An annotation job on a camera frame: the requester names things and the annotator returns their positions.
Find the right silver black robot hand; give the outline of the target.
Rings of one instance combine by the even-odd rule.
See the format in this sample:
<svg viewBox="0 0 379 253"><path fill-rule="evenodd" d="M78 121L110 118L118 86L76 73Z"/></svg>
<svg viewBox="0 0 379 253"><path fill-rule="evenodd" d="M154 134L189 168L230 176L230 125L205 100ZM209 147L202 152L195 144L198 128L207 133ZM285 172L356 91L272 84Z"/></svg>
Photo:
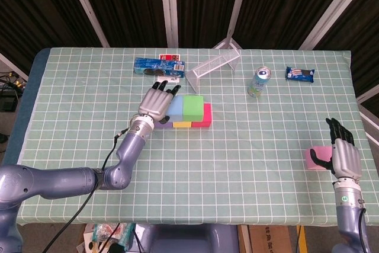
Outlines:
<svg viewBox="0 0 379 253"><path fill-rule="evenodd" d="M326 118L330 130L332 155L329 161L317 157L314 148L310 158L318 166L329 170L336 178L351 178L358 181L362 177L361 156L355 146L352 133L335 118Z"/></svg>

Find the light blue foam cube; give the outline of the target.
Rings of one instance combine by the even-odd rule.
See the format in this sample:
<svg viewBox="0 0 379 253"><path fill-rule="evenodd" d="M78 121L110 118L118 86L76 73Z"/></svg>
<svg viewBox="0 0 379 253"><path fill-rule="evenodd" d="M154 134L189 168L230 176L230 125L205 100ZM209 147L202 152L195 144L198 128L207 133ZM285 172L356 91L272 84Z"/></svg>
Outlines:
<svg viewBox="0 0 379 253"><path fill-rule="evenodd" d="M181 116L183 114L184 97L182 95L176 96L171 101L169 108L166 112L167 116Z"/></svg>

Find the light pink foam cube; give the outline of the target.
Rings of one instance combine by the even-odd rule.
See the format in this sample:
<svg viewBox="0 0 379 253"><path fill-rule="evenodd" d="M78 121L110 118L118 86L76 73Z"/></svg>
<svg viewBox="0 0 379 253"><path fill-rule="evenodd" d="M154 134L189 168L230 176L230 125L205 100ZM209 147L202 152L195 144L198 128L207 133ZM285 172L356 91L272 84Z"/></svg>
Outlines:
<svg viewBox="0 0 379 253"><path fill-rule="evenodd" d="M324 167L316 165L310 156L310 150L313 149L316 156L325 162L329 162L332 157L332 147L331 146L313 146L304 151L304 160L307 170L325 170Z"/></svg>

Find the green foam cube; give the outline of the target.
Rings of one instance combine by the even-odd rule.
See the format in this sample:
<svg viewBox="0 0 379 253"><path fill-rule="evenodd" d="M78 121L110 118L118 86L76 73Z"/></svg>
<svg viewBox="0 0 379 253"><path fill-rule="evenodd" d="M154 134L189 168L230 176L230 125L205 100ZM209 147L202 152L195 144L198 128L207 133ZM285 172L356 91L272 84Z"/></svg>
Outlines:
<svg viewBox="0 0 379 253"><path fill-rule="evenodd" d="M183 121L202 121L204 117L204 97L200 95L183 96Z"/></svg>

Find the magenta foam cube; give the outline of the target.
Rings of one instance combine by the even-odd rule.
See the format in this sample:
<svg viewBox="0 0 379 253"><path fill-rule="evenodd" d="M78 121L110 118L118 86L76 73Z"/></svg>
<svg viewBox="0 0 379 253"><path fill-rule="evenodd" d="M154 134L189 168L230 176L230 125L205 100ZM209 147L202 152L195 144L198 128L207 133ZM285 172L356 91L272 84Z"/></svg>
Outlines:
<svg viewBox="0 0 379 253"><path fill-rule="evenodd" d="M203 119L201 121L193 121L192 128L209 128L213 121L212 106L210 103L204 103Z"/></svg>

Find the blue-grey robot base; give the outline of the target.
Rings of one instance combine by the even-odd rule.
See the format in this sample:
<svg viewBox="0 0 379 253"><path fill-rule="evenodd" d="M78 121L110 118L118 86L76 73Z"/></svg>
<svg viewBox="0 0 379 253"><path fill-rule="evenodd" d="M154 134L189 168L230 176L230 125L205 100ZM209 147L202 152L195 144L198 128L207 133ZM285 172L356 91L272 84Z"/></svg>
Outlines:
<svg viewBox="0 0 379 253"><path fill-rule="evenodd" d="M137 224L131 253L239 253L236 225Z"/></svg>

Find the blue cookie box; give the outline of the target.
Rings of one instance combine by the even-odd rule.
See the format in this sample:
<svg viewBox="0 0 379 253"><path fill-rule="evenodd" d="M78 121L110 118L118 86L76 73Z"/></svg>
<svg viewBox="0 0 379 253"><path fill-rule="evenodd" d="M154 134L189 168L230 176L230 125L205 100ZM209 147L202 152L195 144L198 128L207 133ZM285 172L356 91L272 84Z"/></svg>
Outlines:
<svg viewBox="0 0 379 253"><path fill-rule="evenodd" d="M134 71L137 74L183 78L185 62L136 57Z"/></svg>

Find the green checked tablecloth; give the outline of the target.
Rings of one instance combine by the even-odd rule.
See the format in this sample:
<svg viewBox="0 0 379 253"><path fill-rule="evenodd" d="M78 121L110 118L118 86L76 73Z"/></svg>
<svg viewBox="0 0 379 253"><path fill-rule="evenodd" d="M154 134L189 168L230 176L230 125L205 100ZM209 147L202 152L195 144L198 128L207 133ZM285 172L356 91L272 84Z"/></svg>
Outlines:
<svg viewBox="0 0 379 253"><path fill-rule="evenodd" d="M136 57L159 49L52 48L40 51L5 160L38 169L114 165L116 133L128 125L154 78L134 73ZM124 190L23 202L18 223L135 221L333 226L334 177L310 171L304 151L330 144L326 118L349 129L361 153L369 225L379 224L379 178L342 51L243 50L201 80L213 108L206 129L158 129ZM248 94L257 68L271 78ZM314 82L286 80L287 66L314 69Z"/></svg>

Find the blue snack packet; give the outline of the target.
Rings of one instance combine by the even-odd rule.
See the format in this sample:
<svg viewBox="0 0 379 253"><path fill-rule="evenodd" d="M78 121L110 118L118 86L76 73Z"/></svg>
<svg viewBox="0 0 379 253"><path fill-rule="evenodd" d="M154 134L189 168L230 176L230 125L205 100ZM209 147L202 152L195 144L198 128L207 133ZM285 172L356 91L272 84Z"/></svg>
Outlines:
<svg viewBox="0 0 379 253"><path fill-rule="evenodd" d="M287 66L285 71L285 78L286 80L295 80L295 81L305 81L305 82L314 82L314 73L315 70L304 70L304 69L297 69L297 68L291 68Z"/></svg>

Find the dark pleated curtain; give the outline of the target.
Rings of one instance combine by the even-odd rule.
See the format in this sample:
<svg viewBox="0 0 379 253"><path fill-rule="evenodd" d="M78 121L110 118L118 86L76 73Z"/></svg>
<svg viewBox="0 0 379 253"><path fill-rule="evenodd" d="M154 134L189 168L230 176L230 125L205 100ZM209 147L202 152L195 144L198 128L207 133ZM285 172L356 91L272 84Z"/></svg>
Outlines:
<svg viewBox="0 0 379 253"><path fill-rule="evenodd" d="M163 0L89 0L111 47L166 47ZM178 44L211 48L235 0L176 0ZM299 49L332 0L243 0L233 39L244 49ZM100 47L79 0L0 0L0 54L29 73L48 47ZM316 45L349 50L356 95L379 85L379 0L353 0Z"/></svg>

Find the light blue drink can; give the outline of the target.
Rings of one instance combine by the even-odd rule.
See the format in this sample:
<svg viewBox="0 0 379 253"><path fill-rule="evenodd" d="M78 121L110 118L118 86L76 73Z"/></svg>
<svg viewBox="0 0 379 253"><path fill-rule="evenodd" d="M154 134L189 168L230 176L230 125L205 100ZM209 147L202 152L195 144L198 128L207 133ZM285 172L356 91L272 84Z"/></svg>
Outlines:
<svg viewBox="0 0 379 253"><path fill-rule="evenodd" d="M262 90L271 78L271 70L266 66L261 66L255 71L248 87L248 94L253 97L260 96Z"/></svg>

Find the brown cardboard box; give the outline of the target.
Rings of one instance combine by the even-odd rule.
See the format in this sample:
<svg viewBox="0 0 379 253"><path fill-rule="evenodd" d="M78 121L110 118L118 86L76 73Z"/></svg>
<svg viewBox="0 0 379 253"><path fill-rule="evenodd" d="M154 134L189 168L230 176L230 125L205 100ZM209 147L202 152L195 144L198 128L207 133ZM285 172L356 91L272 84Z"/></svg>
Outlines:
<svg viewBox="0 0 379 253"><path fill-rule="evenodd" d="M308 253L304 226L296 226L292 246L288 226L237 226L240 253Z"/></svg>

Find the teal snack bag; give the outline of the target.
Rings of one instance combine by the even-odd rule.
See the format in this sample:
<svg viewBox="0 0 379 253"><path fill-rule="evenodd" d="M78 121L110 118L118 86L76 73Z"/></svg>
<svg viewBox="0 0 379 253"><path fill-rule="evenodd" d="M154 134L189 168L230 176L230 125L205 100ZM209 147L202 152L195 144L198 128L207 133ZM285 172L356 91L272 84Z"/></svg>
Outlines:
<svg viewBox="0 0 379 253"><path fill-rule="evenodd" d="M133 241L134 223L101 223L94 226L92 241L100 245L99 249L108 249L117 244L129 249Z"/></svg>

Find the black equipment box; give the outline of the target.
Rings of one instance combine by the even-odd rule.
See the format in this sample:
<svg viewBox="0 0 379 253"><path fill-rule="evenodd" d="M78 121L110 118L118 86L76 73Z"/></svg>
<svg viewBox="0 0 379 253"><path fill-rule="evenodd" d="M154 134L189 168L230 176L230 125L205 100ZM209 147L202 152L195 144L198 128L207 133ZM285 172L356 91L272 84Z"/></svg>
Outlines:
<svg viewBox="0 0 379 253"><path fill-rule="evenodd" d="M11 113L17 109L22 95L15 92L0 92L0 112Z"/></svg>

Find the white frame bar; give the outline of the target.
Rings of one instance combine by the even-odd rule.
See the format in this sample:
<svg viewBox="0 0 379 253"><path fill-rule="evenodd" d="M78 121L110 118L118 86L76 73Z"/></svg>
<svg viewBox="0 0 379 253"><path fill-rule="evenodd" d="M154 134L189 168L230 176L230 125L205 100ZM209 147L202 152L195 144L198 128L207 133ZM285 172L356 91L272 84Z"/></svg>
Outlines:
<svg viewBox="0 0 379 253"><path fill-rule="evenodd" d="M360 95L356 100L357 100L357 103L358 104L361 104L363 103L364 101L366 100L369 100L370 98L372 98L373 96L379 94L379 84L376 85L375 87L369 89L367 92L363 93L362 95Z"/></svg>
<svg viewBox="0 0 379 253"><path fill-rule="evenodd" d="M359 112L364 124L365 132L370 140L375 142L379 146L379 124L369 118L362 111Z"/></svg>
<svg viewBox="0 0 379 253"><path fill-rule="evenodd" d="M12 71L16 72L22 79L28 81L28 75L24 73L20 68L13 64L6 56L0 53L0 62L7 65Z"/></svg>

